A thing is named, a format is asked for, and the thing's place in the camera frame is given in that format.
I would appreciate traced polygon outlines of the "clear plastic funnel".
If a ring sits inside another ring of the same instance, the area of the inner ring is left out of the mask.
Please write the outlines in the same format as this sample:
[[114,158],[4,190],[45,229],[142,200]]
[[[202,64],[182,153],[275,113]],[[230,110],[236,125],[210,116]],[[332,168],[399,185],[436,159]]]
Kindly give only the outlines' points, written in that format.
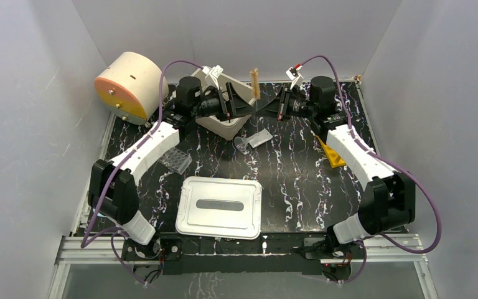
[[250,144],[250,139],[246,137],[241,137],[241,136],[234,137],[233,144],[235,148],[243,154],[247,154],[253,149]]

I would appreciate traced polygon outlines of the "brown test tube brush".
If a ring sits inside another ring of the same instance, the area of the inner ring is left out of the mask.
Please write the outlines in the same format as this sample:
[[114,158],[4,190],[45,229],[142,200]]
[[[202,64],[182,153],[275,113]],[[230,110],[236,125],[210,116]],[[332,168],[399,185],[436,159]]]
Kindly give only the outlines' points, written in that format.
[[252,87],[253,98],[255,99],[255,109],[257,110],[261,99],[258,68],[253,68],[250,71],[250,83]]

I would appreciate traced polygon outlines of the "white bin lid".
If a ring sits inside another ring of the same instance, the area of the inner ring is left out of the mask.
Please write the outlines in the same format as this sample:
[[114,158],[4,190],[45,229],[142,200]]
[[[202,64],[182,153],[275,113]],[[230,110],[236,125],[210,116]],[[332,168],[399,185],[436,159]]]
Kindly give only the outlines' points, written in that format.
[[261,232],[261,194],[255,180],[188,177],[182,185],[176,231],[253,240]]

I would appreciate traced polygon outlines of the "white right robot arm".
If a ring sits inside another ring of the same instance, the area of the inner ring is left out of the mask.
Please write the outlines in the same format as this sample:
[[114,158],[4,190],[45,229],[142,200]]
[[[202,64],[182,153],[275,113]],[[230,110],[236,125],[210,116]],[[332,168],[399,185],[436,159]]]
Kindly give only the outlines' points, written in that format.
[[346,112],[336,109],[335,83],[316,76],[305,96],[298,87],[283,87],[272,101],[259,108],[258,116],[278,121],[301,117],[309,120],[313,132],[346,163],[363,188],[358,211],[327,228],[326,251],[343,257],[350,243],[371,237],[415,219],[415,183],[407,175],[375,157],[349,125]]

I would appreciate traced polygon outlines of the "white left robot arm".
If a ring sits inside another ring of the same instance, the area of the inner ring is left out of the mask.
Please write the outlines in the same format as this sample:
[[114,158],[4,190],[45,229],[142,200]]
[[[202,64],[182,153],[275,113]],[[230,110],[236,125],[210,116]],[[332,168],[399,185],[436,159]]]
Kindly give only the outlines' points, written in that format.
[[156,228],[139,209],[138,182],[166,152],[175,148],[198,124],[209,118],[224,123],[249,118],[256,97],[253,87],[222,75],[212,86],[196,76],[180,79],[172,97],[159,107],[157,120],[135,144],[110,160],[99,159],[91,169],[88,205],[91,221],[102,214],[115,223],[115,232],[137,244],[145,259],[156,258],[161,243]]

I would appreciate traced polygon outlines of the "beige plastic bin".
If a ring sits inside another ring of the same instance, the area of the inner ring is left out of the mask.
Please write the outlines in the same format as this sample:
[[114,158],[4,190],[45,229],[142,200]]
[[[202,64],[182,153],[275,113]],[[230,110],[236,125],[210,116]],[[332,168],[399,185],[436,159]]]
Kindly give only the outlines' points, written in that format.
[[[256,105],[257,99],[253,97],[253,89],[250,85],[247,85],[245,82],[239,81],[223,72],[218,77],[219,86],[223,88],[223,91],[227,91],[227,88],[225,87],[225,83],[227,82],[232,83],[234,89],[242,99],[246,100],[253,107]],[[215,116],[209,116],[196,119],[196,123],[216,135],[231,141],[249,118],[250,116],[247,115],[232,120],[220,121]]]

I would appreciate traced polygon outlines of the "yellow test tube rack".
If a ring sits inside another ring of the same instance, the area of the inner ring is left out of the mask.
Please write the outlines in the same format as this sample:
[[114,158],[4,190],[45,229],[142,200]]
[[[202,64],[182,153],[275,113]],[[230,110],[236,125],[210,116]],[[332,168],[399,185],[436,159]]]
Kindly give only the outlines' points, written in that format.
[[331,168],[338,168],[346,165],[346,162],[342,159],[342,157],[334,151],[332,148],[327,146],[318,136],[316,137],[319,141],[319,144],[327,157]]

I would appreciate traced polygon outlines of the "beige cylindrical centrifuge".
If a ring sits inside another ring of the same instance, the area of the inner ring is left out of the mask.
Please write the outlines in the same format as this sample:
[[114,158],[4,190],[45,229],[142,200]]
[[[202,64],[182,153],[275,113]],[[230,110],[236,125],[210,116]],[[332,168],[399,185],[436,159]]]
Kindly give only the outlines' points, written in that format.
[[102,102],[116,116],[135,125],[147,125],[159,106],[159,96],[169,94],[162,70],[147,57],[123,52],[94,79],[94,88]]

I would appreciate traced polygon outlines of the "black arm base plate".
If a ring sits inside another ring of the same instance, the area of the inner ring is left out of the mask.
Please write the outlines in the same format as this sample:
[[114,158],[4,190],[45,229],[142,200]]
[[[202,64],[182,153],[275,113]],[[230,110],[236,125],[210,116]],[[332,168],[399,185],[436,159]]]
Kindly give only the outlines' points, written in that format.
[[363,259],[363,247],[345,245],[330,253],[324,236],[317,233],[265,234],[253,240],[166,233],[147,247],[126,241],[122,258],[140,265],[163,265],[165,275],[297,272],[346,279],[352,273],[352,263]]

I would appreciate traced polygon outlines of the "aluminium frame rail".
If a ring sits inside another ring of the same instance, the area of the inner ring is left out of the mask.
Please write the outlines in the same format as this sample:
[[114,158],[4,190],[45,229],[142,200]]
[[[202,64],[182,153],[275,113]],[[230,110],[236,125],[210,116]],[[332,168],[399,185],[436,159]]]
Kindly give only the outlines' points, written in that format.
[[[161,239],[160,248],[166,260],[182,260],[184,257],[275,257],[290,254],[292,248],[305,241],[316,243],[322,237],[313,234],[265,234],[255,240],[228,240],[211,237],[182,237],[170,235]],[[382,236],[364,242],[368,262],[425,262],[426,254],[412,254],[392,244]],[[152,264],[158,259],[151,256],[141,259],[123,237],[99,237],[85,248],[78,237],[65,237],[55,260],[63,264],[111,264],[116,254],[129,263]]]

